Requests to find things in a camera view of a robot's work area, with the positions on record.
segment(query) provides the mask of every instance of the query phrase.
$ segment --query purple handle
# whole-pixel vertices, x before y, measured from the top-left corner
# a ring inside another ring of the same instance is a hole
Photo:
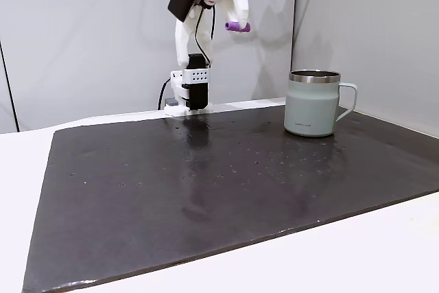
[[[236,31],[236,32],[250,32],[251,27],[250,27],[250,24],[247,23],[246,27],[241,29],[241,27],[239,26],[239,22],[229,21],[226,23],[226,30]]]

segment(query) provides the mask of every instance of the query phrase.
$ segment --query gray mug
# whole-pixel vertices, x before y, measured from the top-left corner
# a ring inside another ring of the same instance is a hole
[[[304,137],[325,137],[334,133],[335,123],[357,105],[358,88],[340,82],[338,72],[321,70],[292,71],[285,100],[285,129]],[[340,87],[355,90],[353,106],[337,117]]]

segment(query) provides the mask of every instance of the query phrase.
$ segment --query white table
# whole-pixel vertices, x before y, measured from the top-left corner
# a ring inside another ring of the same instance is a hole
[[[214,106],[215,112],[283,104]],[[53,133],[74,126],[164,117],[163,111],[95,117],[0,135],[0,292],[21,292]],[[116,292],[439,292],[439,194],[221,255],[95,286]]]

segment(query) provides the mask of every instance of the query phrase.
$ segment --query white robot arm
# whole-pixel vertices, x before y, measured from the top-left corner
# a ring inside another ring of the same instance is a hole
[[[249,32],[248,0],[171,0],[168,9],[177,18],[176,49],[181,70],[171,72],[174,90],[173,102],[168,102],[165,110],[170,115],[186,115],[203,112],[209,104],[208,87],[213,61],[213,26],[204,15],[212,10],[215,19],[215,4],[226,13],[226,29],[235,32]],[[195,41],[201,54],[190,54],[189,39]]]

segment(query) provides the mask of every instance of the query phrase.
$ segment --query mug rim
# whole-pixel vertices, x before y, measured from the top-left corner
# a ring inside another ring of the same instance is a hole
[[[296,70],[289,72],[289,80],[293,82],[305,82],[308,84],[328,84],[340,82],[341,74],[328,70]]]

